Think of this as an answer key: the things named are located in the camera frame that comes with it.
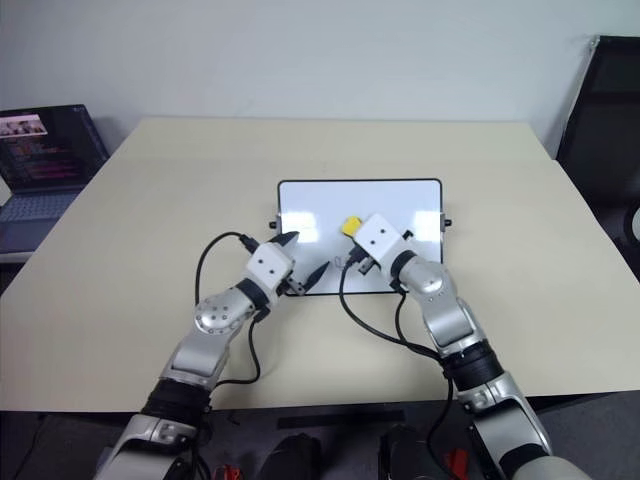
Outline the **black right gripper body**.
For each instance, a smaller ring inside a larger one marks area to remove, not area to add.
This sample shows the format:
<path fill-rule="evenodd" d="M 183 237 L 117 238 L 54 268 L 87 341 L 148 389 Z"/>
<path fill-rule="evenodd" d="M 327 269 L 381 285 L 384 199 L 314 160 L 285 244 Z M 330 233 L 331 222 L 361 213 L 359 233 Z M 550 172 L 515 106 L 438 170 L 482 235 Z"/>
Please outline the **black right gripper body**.
<path fill-rule="evenodd" d="M 399 232 L 392 227 L 360 228 L 353 236 L 358 248 L 349 259 L 362 275 L 377 267 L 383 275 L 391 275 L 399 257 L 415 255 L 411 230 Z"/>

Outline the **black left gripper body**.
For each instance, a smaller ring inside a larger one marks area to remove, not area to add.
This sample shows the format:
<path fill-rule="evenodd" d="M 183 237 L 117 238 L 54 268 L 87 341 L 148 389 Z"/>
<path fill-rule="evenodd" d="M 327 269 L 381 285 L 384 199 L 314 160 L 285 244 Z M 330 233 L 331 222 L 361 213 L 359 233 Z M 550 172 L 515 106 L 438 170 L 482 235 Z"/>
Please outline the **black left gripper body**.
<path fill-rule="evenodd" d="M 296 271 L 296 260 L 284 251 L 277 252 L 277 295 L 297 295 L 305 293 L 303 282 Z"/>

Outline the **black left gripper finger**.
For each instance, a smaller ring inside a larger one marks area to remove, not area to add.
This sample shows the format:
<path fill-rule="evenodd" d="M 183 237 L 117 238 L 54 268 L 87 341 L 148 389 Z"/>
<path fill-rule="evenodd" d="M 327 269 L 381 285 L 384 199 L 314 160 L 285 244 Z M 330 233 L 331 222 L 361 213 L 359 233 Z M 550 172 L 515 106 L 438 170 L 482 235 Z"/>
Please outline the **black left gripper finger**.
<path fill-rule="evenodd" d="M 327 261 L 323 263 L 321 266 L 312 271 L 306 279 L 304 283 L 304 292 L 309 292 L 323 277 L 324 273 L 330 266 L 331 262 Z"/>
<path fill-rule="evenodd" d="M 295 250 L 298 239 L 298 231 L 282 232 L 272 237 L 267 244 L 282 253 L 291 253 Z"/>

